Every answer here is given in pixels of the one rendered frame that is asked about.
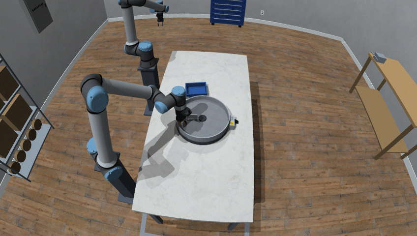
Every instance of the brown object in gripper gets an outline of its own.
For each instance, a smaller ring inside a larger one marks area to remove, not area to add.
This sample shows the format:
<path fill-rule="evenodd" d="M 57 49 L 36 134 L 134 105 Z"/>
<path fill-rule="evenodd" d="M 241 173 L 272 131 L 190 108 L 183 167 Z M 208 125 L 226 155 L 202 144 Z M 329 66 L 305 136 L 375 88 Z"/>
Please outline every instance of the brown object in gripper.
<path fill-rule="evenodd" d="M 18 134 L 10 128 L 6 121 L 0 119 L 0 157 L 7 158 L 17 137 Z"/>
<path fill-rule="evenodd" d="M 40 119 L 34 119 L 32 121 L 32 129 L 39 130 L 40 127 L 42 127 L 42 122 L 40 121 Z"/>
<path fill-rule="evenodd" d="M 17 162 L 17 161 L 12 161 L 11 163 L 10 163 L 10 167 L 11 168 L 13 168 L 15 171 L 17 171 L 17 172 L 20 172 L 20 163 L 19 162 Z M 12 171 L 11 169 L 9 169 L 9 171 L 12 173 L 12 174 L 16 174 L 14 171 Z"/>
<path fill-rule="evenodd" d="M 29 151 L 31 147 L 32 147 L 32 144 L 30 143 L 30 140 L 29 139 L 23 139 L 20 142 L 20 148 L 23 151 Z"/>
<path fill-rule="evenodd" d="M 29 139 L 30 141 L 35 140 L 36 139 L 36 130 L 28 129 L 26 131 L 26 138 Z"/>
<path fill-rule="evenodd" d="M 26 160 L 26 152 L 23 150 L 17 150 L 14 153 L 14 159 L 18 162 L 24 162 Z"/>
<path fill-rule="evenodd" d="M 16 94 L 6 107 L 1 118 L 15 131 L 22 131 L 26 121 L 29 119 L 32 108 L 27 104 L 20 94 Z"/>
<path fill-rule="evenodd" d="M 5 66 L 0 66 L 0 99 L 8 101 L 19 84 Z"/>

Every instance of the white marble tabletop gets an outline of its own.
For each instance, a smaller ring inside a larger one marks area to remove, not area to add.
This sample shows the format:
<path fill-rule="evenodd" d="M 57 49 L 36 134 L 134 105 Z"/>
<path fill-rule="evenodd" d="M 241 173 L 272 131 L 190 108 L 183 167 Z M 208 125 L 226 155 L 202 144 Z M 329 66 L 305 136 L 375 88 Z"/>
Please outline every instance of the white marble tabletop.
<path fill-rule="evenodd" d="M 177 219 L 253 222 L 254 150 L 245 55 L 173 51 L 160 90 L 206 82 L 239 121 L 218 142 L 196 145 L 175 127 L 175 110 L 154 109 L 132 210 Z"/>

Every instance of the wooden floor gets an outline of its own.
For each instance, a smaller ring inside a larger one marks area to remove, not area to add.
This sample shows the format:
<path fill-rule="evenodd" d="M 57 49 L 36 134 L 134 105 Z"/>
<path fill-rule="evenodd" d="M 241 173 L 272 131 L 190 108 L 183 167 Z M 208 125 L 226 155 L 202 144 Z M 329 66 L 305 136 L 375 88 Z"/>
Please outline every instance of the wooden floor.
<path fill-rule="evenodd" d="M 242 28 L 209 19 L 136 20 L 153 43 L 159 79 L 173 50 L 247 55 L 255 144 L 251 236 L 417 235 L 417 197 L 398 154 L 380 148 L 357 93 L 358 68 L 342 43 L 279 27 Z M 123 22 L 110 22 L 63 81 L 45 111 L 51 130 L 29 179 L 12 177 L 0 200 L 0 235 L 138 236 L 142 214 L 86 149 L 92 137 L 81 80 L 90 73 L 142 84 L 139 58 L 123 52 Z M 360 86 L 367 86 L 364 79 Z M 150 117 L 146 101 L 109 95 L 113 149 L 136 179 Z M 243 236 L 244 225 L 150 217 L 146 232 L 165 236 Z"/>

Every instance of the blue plastic container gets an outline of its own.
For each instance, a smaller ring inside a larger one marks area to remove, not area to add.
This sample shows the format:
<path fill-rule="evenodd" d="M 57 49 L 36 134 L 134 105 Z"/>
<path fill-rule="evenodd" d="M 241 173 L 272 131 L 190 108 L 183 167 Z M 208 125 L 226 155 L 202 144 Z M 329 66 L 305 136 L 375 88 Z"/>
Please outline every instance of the blue plastic container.
<path fill-rule="evenodd" d="M 198 95 L 207 96 L 206 82 L 185 83 L 185 96 L 194 97 Z"/>

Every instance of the round gray tray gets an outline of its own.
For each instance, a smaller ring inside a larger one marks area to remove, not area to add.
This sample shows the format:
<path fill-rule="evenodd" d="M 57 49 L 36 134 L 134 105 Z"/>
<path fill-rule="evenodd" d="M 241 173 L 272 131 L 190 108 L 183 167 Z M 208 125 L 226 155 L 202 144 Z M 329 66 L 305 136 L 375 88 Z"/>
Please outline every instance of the round gray tray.
<path fill-rule="evenodd" d="M 229 129 L 229 110 L 222 102 L 210 96 L 194 96 L 187 99 L 187 107 L 191 109 L 189 117 L 206 116 L 205 121 L 189 121 L 186 127 L 177 123 L 179 134 L 193 144 L 208 145 L 223 138 Z"/>

